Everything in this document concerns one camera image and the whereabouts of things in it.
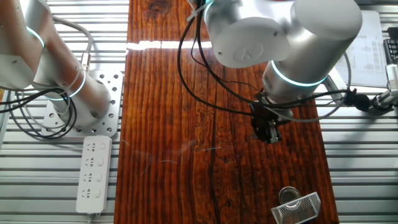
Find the wooden board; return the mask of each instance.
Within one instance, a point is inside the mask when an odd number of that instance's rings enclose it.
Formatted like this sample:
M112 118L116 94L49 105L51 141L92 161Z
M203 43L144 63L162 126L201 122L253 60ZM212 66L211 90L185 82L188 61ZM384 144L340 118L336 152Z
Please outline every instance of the wooden board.
M338 223L318 123L290 123L280 129L282 142L265 145L256 140L250 117L214 110L183 89L177 42L190 11L184 0L130 1L127 39L135 44L126 61L115 224L275 223L271 208L286 186L302 195L318 192L322 209L314 223ZM186 39L191 44L194 29ZM205 53L222 78L261 88L265 64L228 69L211 49ZM182 52L182 71L200 98L249 111L195 64L189 49ZM256 93L228 86L246 98ZM317 116L314 107L294 113Z

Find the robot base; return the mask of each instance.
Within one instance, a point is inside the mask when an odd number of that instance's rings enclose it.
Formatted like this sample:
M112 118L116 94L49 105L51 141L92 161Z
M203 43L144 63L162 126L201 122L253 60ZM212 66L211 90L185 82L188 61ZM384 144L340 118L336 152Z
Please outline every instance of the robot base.
M102 118L98 119L98 121L94 124L85 127L75 126L66 135L68 137L85 137L97 135L112 137L118 130L119 113L121 111L120 102L123 87L123 74L121 72L92 70L90 71L90 76L104 83L109 90L109 94L111 95L109 109L106 114ZM48 101L47 103L43 124L49 127L60 126L61 124L64 124L55 111L51 101ZM60 128L42 128L42 133L44 135L48 135L59 130Z

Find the wire mesh container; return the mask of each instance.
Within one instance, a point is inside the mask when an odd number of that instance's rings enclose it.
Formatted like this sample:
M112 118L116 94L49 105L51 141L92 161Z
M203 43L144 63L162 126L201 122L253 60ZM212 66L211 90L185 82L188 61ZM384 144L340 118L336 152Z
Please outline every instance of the wire mesh container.
M278 224L299 224L316 218L321 200L316 192L272 208L272 214Z

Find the power strip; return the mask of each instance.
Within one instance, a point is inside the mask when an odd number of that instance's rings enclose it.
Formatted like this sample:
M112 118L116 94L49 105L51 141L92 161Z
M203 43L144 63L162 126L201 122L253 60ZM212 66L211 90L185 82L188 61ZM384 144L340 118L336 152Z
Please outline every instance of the power strip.
M106 208L112 139L89 136L83 143L76 200L78 213L101 213Z

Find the cable connector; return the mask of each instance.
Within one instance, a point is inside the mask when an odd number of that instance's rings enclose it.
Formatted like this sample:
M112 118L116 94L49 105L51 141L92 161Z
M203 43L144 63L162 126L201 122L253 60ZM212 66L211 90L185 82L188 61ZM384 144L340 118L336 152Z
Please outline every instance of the cable connector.
M208 2L206 2L204 5L200 6L198 9L195 9L195 6L193 6L193 4L191 3L190 0L188 0L189 5L192 8L192 12L191 12L191 16L189 16L187 18L187 21L190 21L191 19L193 19L194 17L198 16L198 13L204 9L206 9L207 6L209 6L211 3L213 3L214 0L210 0Z
M83 53L81 56L81 66L88 73L90 71L91 55L89 53Z

